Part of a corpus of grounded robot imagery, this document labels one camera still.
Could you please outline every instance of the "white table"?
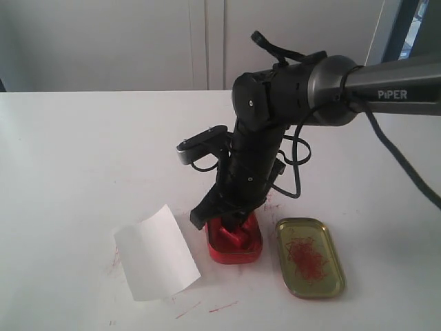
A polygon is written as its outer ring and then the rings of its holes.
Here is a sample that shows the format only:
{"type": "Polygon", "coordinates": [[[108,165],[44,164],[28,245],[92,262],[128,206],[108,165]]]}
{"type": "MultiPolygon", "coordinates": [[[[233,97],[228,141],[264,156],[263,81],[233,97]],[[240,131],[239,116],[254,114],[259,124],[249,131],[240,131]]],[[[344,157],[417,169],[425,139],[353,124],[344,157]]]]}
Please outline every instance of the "white table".
{"type": "MultiPolygon", "coordinates": [[[[378,120],[441,192],[441,118],[378,120]]],[[[313,157],[302,196],[272,192],[258,211],[261,258],[214,263],[189,211],[215,173],[181,165],[175,146],[220,123],[234,123],[228,91],[0,95],[0,330],[440,329],[441,212],[364,115],[305,128],[313,157]],[[112,230],[164,203],[203,277],[173,298],[134,302],[112,230]],[[329,226],[347,277],[341,297],[305,301],[285,289],[271,236],[283,217],[329,226]]],[[[291,188],[291,170],[278,183],[291,188]]]]}

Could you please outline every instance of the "robotic arm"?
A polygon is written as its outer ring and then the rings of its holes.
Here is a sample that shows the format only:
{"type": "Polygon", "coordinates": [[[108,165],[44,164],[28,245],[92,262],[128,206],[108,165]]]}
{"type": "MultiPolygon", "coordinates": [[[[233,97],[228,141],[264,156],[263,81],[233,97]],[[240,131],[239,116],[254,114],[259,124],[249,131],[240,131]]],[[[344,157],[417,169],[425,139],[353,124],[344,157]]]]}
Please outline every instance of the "robotic arm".
{"type": "Polygon", "coordinates": [[[199,230],[221,218],[222,226],[234,231],[265,202],[271,187],[287,193],[274,186],[285,169],[276,157],[284,138],[293,140],[293,160],[283,156],[293,165],[298,182],[297,193],[287,194],[300,196],[298,166],[310,157],[296,158],[297,143],[309,148],[298,138],[303,125],[342,126],[359,112],[371,120],[370,111],[441,115],[441,54],[360,67],[324,51],[304,56],[284,50],[259,32],[252,39],[278,63],[270,70],[247,72],[234,82],[234,131],[216,126],[177,146],[181,161],[200,171],[195,161],[210,153],[218,159],[216,183],[190,214],[199,230]],[[298,63],[289,65],[286,58],[298,63]],[[294,137],[285,135],[291,125],[298,126],[294,137]]]}

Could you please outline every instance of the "open metal tin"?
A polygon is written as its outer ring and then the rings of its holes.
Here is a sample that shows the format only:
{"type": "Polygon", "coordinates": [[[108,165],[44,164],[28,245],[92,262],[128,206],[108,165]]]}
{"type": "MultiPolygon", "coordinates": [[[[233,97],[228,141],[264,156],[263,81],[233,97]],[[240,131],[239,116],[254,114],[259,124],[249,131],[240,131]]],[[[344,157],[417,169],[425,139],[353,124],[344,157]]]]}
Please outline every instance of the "open metal tin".
{"type": "Polygon", "coordinates": [[[278,253],[288,290],[304,299],[331,298],[345,276],[327,227],[316,219],[282,219],[276,225],[278,253]]]}

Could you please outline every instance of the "red container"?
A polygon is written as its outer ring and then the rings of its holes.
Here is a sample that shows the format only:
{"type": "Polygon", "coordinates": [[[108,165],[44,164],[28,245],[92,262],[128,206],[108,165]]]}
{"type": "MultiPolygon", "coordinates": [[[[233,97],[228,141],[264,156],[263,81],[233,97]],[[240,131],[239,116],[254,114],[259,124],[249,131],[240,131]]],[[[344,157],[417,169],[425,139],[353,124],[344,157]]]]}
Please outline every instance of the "red container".
{"type": "Polygon", "coordinates": [[[221,218],[207,222],[205,229],[209,254],[218,263],[251,263],[262,252],[262,234],[254,212],[234,232],[228,232],[222,226],[221,218]]]}

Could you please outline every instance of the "paper sheet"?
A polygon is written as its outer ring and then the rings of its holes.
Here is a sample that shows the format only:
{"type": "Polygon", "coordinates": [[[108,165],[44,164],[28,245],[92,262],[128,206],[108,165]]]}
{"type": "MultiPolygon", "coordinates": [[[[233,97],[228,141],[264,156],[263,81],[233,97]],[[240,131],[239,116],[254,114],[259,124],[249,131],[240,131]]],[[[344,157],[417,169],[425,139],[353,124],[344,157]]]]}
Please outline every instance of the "paper sheet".
{"type": "Polygon", "coordinates": [[[167,205],[114,237],[135,301],[170,297],[201,276],[167,205]]]}

